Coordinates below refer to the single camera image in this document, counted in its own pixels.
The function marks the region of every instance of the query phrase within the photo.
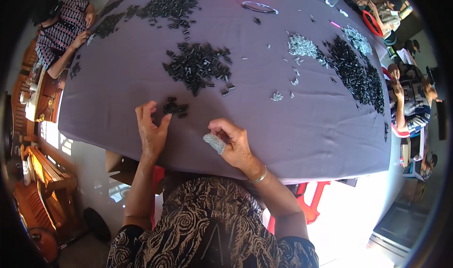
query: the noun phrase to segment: patterned blouse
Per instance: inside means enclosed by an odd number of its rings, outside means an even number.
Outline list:
[[[197,178],[170,193],[153,231],[121,228],[107,266],[319,267],[309,240],[277,240],[261,220],[260,206],[243,187],[221,177]]]
[[[79,33],[87,30],[85,10],[88,5],[82,0],[65,0],[58,21],[39,32],[35,50],[46,70],[63,56]]]

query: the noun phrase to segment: silver bangle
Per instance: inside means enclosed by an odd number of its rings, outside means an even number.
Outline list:
[[[267,167],[266,167],[266,165],[264,165],[264,171],[263,171],[263,174],[261,175],[261,177],[259,177],[258,179],[254,180],[254,181],[249,180],[249,183],[257,183],[257,182],[260,182],[260,181],[264,180],[264,178],[266,177],[266,175],[267,175]]]

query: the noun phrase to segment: purple tablecloth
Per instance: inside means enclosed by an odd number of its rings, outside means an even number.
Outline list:
[[[111,13],[148,1],[124,0]],[[81,70],[66,82],[60,132],[138,160],[141,143],[134,108],[148,100],[157,101],[159,121],[166,98],[176,96],[178,104],[189,104],[189,116],[172,118],[159,159],[167,169],[245,179],[202,140],[209,121],[225,117],[247,129],[253,154],[284,183],[328,181],[388,170],[391,141],[384,141],[384,122],[390,123],[386,89],[385,116],[370,105],[361,106],[359,111],[333,69],[310,57],[302,57],[304,61],[297,66],[286,43],[285,30],[311,39],[327,52],[322,41],[332,42],[337,33],[342,35],[331,20],[357,28],[374,46],[376,39],[361,17],[342,0],[337,8],[349,12],[349,18],[322,0],[250,0],[275,7],[278,15],[245,10],[243,1],[199,0],[203,10],[195,10],[188,19],[197,21],[191,24],[191,43],[231,50],[231,83],[236,89],[229,95],[222,96],[225,83],[215,79],[216,86],[201,90],[197,97],[182,82],[174,82],[162,62],[171,61],[166,50],[179,54],[177,44],[184,42],[185,35],[180,29],[168,29],[166,19],[158,18],[157,25],[163,26],[158,29],[135,16],[128,22],[121,20],[117,32],[105,39],[95,38],[77,52],[81,58],[73,65],[79,62]],[[310,21],[310,15],[317,23]],[[254,23],[253,17],[260,18],[262,24]],[[376,53],[368,56],[382,75]],[[289,82],[295,77],[293,67],[300,72],[297,86]],[[282,101],[270,100],[275,91],[283,94]],[[290,99],[290,91],[295,98]]]

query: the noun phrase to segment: tile floor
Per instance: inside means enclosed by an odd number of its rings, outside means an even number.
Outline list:
[[[108,0],[90,2],[99,12]],[[40,129],[42,138],[77,167],[79,192],[76,200],[80,209],[94,208],[115,236],[122,226],[124,197],[129,186],[111,179],[111,173],[105,172],[105,150],[66,139],[58,132],[57,124],[43,123]],[[393,203],[404,182],[399,166],[399,143],[400,139],[393,135],[388,171],[362,177],[356,187],[335,181],[325,187],[318,206],[320,216],[308,226],[320,264],[329,263],[366,243],[375,225]],[[314,182],[308,185],[307,204],[311,202],[315,187]],[[157,203],[162,204],[162,200],[158,198]],[[159,215],[159,205],[156,206],[156,215]],[[60,264],[62,267],[100,267],[105,261],[106,248],[107,245],[97,243],[89,235],[65,248]]]

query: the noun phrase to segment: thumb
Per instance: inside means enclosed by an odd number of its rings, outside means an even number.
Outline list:
[[[162,118],[162,121],[160,122],[159,130],[168,130],[168,125],[170,124],[172,114],[167,114]]]

